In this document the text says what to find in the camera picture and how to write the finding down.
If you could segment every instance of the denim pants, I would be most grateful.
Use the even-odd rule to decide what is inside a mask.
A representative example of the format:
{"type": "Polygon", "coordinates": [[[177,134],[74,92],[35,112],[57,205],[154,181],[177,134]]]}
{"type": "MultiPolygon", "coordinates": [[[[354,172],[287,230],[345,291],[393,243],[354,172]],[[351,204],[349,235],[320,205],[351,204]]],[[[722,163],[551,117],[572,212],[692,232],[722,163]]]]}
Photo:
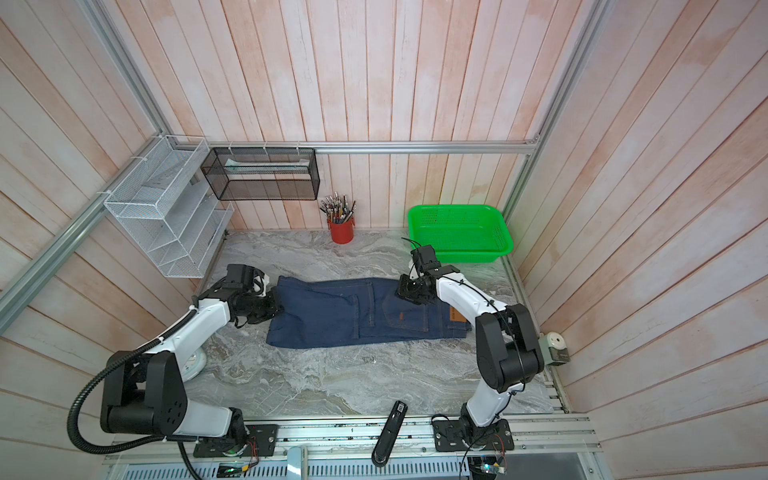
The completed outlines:
{"type": "Polygon", "coordinates": [[[397,286],[385,278],[307,283],[281,276],[273,290],[283,309],[266,342],[309,349],[466,336],[468,323],[451,321],[450,305],[415,305],[397,297],[397,286]]]}

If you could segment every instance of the marble table surface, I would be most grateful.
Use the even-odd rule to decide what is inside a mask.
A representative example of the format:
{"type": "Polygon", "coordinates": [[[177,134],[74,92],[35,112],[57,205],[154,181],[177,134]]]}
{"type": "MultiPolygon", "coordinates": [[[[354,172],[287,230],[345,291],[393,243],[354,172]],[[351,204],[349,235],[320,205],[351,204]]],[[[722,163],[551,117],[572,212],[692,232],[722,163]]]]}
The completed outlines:
{"type": "MultiPolygon", "coordinates": [[[[225,240],[211,283],[228,263],[305,281],[358,277],[397,278],[408,268],[406,230],[358,230],[347,245],[317,230],[236,232],[225,240]]],[[[456,264],[495,298],[515,303],[500,260],[456,264]]],[[[246,419],[279,419],[389,413],[396,400],[410,415],[458,414],[475,391],[480,373],[475,334],[466,339],[418,340],[329,349],[280,349],[265,343],[269,323],[224,327],[204,344],[208,362],[186,384],[190,399],[236,406],[246,419]]],[[[537,376],[513,397],[506,412],[552,412],[544,380],[537,376]]]]}

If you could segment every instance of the black wire basket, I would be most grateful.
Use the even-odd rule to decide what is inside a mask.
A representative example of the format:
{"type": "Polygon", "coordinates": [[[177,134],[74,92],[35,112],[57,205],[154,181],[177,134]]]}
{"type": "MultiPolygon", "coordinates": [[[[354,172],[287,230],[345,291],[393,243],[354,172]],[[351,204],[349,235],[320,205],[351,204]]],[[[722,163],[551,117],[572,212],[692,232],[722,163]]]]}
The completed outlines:
{"type": "Polygon", "coordinates": [[[215,147],[200,169],[219,200],[316,200],[312,148],[215,147]]]}

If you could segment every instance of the leather label patch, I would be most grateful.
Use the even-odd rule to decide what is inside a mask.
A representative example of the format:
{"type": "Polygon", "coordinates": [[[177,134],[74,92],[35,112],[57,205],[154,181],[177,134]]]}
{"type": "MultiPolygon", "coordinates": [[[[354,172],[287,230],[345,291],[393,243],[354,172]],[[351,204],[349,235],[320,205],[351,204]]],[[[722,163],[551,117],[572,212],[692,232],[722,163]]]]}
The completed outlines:
{"type": "Polygon", "coordinates": [[[467,321],[467,319],[464,318],[464,316],[461,313],[459,313],[457,309],[455,309],[453,307],[451,307],[451,313],[450,313],[449,318],[451,319],[452,322],[464,322],[465,323],[467,321]]]}

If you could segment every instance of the green plastic basket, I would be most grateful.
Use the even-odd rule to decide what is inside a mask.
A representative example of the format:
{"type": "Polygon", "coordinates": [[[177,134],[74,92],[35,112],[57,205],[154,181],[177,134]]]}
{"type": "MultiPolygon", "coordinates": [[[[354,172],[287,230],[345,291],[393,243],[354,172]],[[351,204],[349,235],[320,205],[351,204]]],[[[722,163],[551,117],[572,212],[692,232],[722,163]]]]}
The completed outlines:
{"type": "Polygon", "coordinates": [[[419,205],[408,212],[408,228],[442,263],[490,263],[512,252],[502,214],[488,205],[419,205]]]}

